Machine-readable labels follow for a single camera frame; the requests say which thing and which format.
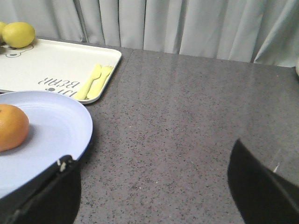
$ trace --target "lemon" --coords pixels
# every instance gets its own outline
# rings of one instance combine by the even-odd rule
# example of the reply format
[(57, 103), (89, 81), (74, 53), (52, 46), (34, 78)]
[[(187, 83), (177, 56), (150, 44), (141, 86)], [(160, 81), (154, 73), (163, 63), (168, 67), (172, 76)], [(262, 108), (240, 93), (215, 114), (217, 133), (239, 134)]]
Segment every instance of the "lemon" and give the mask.
[(35, 34), (33, 26), (26, 22), (12, 22), (2, 30), (3, 40), (13, 48), (24, 48), (31, 44)]
[(2, 30), (3, 30), (3, 28), (4, 28), (5, 26), (6, 26), (6, 23), (0, 21), (0, 43), (3, 42), (3, 38), (2, 38)]

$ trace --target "citrus fruit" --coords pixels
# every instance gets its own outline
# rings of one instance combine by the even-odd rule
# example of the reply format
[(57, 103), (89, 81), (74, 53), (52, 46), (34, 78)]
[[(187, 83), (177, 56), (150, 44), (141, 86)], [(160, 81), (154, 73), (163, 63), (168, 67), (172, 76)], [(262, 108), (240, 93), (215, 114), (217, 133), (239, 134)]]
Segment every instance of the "citrus fruit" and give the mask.
[(29, 119), (19, 107), (0, 104), (0, 152), (19, 146), (29, 132)]
[(3, 30), (3, 28), (4, 28), (5, 26), (6, 26), (6, 23), (0, 21), (0, 43), (3, 42), (3, 38), (2, 38), (2, 30)]
[(2, 38), (6, 44), (14, 48), (24, 48), (31, 44), (35, 37), (33, 26), (26, 22), (12, 22), (2, 30)]

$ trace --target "table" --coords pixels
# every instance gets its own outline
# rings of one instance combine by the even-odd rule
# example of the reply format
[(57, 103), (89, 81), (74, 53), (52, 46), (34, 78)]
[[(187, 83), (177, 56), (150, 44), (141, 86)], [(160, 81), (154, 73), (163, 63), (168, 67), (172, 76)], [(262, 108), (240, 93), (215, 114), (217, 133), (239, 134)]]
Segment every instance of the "table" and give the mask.
[(241, 138), (299, 184), (299, 78), (283, 68), (138, 49), (90, 105), (75, 224), (242, 224), (227, 168)]

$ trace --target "orange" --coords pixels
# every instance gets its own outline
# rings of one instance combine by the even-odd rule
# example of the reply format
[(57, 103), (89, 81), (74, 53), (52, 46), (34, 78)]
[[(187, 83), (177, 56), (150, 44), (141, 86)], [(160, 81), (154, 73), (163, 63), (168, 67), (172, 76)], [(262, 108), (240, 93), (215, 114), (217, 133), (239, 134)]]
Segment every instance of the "orange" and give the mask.
[(19, 107), (0, 104), (0, 152), (19, 146), (29, 132), (29, 119)]

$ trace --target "black object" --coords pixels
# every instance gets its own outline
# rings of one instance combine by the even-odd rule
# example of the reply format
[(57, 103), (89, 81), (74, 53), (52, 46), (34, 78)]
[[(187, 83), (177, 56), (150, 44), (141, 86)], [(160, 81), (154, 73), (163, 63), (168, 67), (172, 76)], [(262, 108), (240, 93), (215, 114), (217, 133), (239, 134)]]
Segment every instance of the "black object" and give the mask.
[(80, 198), (80, 166), (66, 155), (0, 199), (0, 224), (73, 224)]
[(247, 224), (299, 224), (299, 187), (273, 173), (237, 140), (228, 184)]

